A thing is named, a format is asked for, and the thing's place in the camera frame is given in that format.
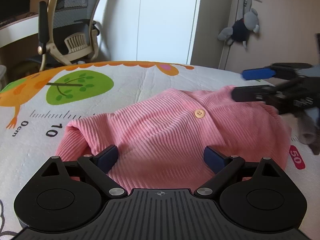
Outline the gloved right hand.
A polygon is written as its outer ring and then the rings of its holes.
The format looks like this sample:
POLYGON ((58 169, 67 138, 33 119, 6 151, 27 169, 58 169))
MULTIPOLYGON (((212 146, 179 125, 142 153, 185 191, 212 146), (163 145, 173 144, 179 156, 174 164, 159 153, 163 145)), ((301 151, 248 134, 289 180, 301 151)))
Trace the gloved right hand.
POLYGON ((298 140, 319 155, 319 108, 310 108, 294 114, 298 124, 298 140))

